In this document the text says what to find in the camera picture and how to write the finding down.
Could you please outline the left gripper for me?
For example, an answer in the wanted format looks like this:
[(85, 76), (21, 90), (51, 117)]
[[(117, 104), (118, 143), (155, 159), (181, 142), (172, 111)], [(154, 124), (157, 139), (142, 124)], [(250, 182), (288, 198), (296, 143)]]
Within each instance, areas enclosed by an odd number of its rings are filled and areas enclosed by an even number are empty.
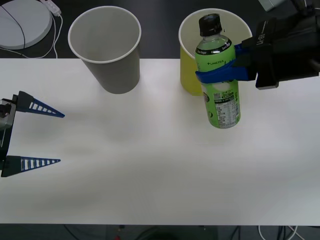
[(19, 91), (12, 99), (0, 100), (0, 162), (3, 163), (1, 177), (11, 177), (20, 173), (59, 163), (60, 159), (26, 156), (7, 156), (16, 111), (64, 118), (65, 115), (53, 107), (39, 101), (32, 95)]

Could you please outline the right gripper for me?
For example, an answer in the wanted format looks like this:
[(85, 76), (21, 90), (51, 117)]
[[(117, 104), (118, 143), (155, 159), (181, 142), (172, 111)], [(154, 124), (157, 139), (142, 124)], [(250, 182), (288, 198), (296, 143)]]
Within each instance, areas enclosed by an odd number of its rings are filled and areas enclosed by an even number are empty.
[[(276, 42), (287, 37), (296, 25), (297, 20), (294, 16), (284, 19), (273, 17), (264, 20), (257, 25), (255, 37), (247, 38), (234, 46), (237, 55), (248, 53), (251, 48), (251, 60), (257, 70), (255, 86), (259, 90), (275, 89), (279, 86), (273, 60), (275, 56), (274, 48)], [(202, 84), (215, 84), (233, 80), (251, 81), (252, 66), (235, 66), (235, 62), (235, 60), (232, 60), (207, 72), (196, 71), (195, 75)]]

